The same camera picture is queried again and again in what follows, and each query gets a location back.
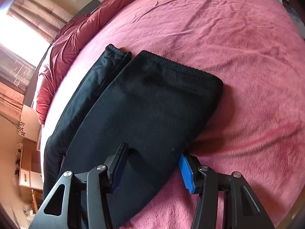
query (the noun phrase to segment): cable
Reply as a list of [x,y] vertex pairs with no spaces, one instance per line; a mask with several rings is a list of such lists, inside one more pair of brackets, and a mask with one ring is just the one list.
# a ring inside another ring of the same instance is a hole
[[10,121],[7,117],[5,117],[4,115],[0,114],[1,117],[7,119],[9,122],[11,122],[18,130],[19,130],[19,125],[15,124],[14,122]]

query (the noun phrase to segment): metal screw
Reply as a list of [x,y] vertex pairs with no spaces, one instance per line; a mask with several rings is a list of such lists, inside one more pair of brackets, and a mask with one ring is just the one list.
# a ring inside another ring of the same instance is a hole
[[242,175],[238,171],[234,171],[233,176],[236,177],[236,178],[240,178]]
[[64,172],[64,174],[63,174],[64,177],[70,177],[71,175],[72,175],[72,171],[70,171],[70,170]]
[[106,169],[106,166],[101,164],[101,165],[97,166],[96,169],[99,170],[99,171],[104,171]]
[[206,166],[206,165],[201,165],[201,166],[199,167],[199,169],[200,169],[201,171],[208,171],[208,170],[209,170],[209,167]]

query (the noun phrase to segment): black metal bracket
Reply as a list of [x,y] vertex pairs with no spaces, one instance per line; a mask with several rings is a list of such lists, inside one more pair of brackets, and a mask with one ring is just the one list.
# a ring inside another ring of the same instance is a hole
[[199,194],[192,229],[215,229],[218,192],[225,192],[223,229],[274,229],[259,199],[241,173],[231,175],[215,172],[191,155],[186,157],[193,172]]
[[[52,188],[29,229],[113,229],[107,196],[118,188],[128,159],[128,145],[121,143],[115,155],[89,172],[66,171]],[[199,194],[192,229],[214,229],[218,192],[225,192],[223,229],[274,229],[259,199],[239,172],[215,172],[184,153],[192,172],[193,194]],[[87,213],[81,207],[81,192],[86,191]]]
[[[112,229],[106,194],[118,188],[128,159],[128,145],[121,143],[105,164],[86,173],[66,171],[56,182],[29,229],[78,229],[81,219],[90,229]],[[81,213],[80,193],[86,190],[87,214]]]

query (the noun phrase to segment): curtain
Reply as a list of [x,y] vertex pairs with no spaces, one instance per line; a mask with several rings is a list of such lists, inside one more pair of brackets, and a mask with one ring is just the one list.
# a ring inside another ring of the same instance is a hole
[[24,95],[35,68],[0,44],[0,82]]
[[50,44],[73,17],[51,0],[15,0],[7,14],[31,27]]
[[0,82],[0,114],[19,125],[24,95]]

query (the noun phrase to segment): folded black pants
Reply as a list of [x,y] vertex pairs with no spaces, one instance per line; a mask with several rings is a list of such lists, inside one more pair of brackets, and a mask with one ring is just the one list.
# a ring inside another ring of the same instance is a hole
[[222,86],[209,73],[140,52],[87,113],[58,178],[67,170],[82,173],[103,164],[126,142],[131,150],[120,187],[107,196],[113,226],[122,226],[168,180],[216,109]]
[[87,113],[131,57],[131,52],[110,44],[80,82],[45,146],[44,198],[56,183],[63,156]]

